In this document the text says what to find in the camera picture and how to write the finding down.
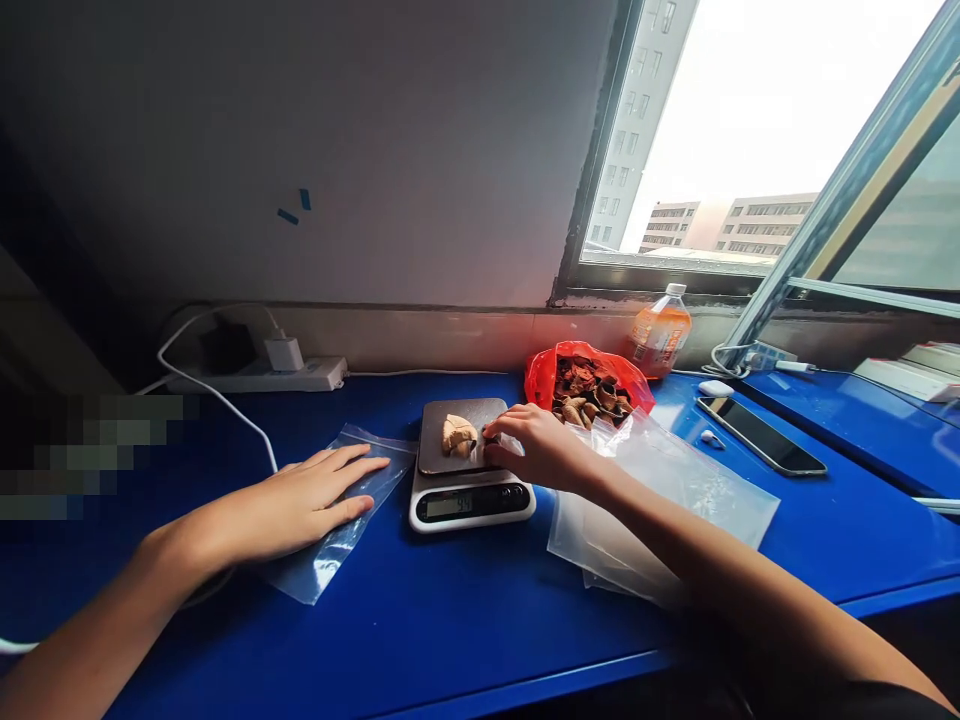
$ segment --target wall outlet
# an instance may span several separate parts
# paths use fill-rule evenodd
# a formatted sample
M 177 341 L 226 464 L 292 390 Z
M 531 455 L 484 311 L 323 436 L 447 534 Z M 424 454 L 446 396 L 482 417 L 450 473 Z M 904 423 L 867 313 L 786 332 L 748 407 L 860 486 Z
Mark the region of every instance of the wall outlet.
M 757 341 L 747 353 L 747 367 L 751 372 L 770 372 L 780 360 L 796 361 L 797 356 L 773 345 Z

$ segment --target blue table surface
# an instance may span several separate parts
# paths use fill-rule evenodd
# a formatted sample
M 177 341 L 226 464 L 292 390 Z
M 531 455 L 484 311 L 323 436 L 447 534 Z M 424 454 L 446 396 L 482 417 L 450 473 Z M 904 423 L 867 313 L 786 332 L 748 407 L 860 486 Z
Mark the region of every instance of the blue table surface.
M 757 398 L 911 494 L 960 498 L 960 411 L 855 375 L 752 375 Z
M 762 552 L 857 615 L 958 591 L 960 528 L 789 423 L 745 404 L 823 460 L 826 478 L 772 472 L 692 407 L 696 380 L 655 388 L 654 416 L 782 499 Z M 353 378 L 328 394 L 241 396 L 278 462 L 322 448 L 344 422 L 413 440 L 431 400 L 521 397 L 519 376 Z M 0 545 L 0 636 L 43 637 L 81 607 L 161 523 L 264 477 L 259 440 L 211 398 L 143 448 L 83 522 L 36 523 Z M 110 712 L 117 718 L 450 717 L 492 712 L 666 667 L 679 621 L 641 600 L 586 590 L 546 551 L 552 496 L 525 523 L 423 537 L 405 478 L 315 607 L 240 572 L 178 613 Z

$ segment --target power strip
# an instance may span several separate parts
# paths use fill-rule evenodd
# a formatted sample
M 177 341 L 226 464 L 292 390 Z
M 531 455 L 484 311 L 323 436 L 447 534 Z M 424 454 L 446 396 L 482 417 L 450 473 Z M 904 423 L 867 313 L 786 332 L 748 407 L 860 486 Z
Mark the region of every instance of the power strip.
M 746 364 L 750 372 L 770 372 L 780 360 L 795 361 L 797 356 L 773 345 L 757 341 L 747 353 Z
M 222 393 L 329 392 L 343 387 L 347 361 L 342 357 L 310 358 L 300 370 L 281 372 L 271 368 L 265 358 L 259 358 L 233 375 L 204 375 L 199 368 L 183 371 Z M 177 395 L 207 392 L 179 376 L 167 381 L 167 389 Z

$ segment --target smartphone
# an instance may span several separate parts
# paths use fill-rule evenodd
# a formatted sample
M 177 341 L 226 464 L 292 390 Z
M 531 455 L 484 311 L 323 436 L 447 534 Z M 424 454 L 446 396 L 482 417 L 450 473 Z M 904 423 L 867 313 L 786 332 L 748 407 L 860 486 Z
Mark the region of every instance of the smartphone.
M 778 473 L 791 476 L 826 475 L 826 465 L 733 398 L 699 397 L 697 405 Z

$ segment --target hand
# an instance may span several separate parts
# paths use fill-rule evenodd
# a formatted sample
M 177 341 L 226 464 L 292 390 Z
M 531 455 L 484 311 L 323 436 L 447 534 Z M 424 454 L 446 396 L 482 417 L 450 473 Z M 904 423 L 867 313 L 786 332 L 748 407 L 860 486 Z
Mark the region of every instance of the hand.
M 373 507 L 369 495 L 333 505 L 357 480 L 390 462 L 364 458 L 347 465 L 368 452 L 369 445 L 323 450 L 155 530 L 145 544 L 173 543 L 206 576 L 299 550 Z
M 574 437 L 553 413 L 533 403 L 514 405 L 487 425 L 483 436 L 491 438 L 501 432 L 519 440 L 525 455 L 491 443 L 486 445 L 485 457 L 524 482 L 594 499 L 604 477 L 616 468 L 609 458 Z

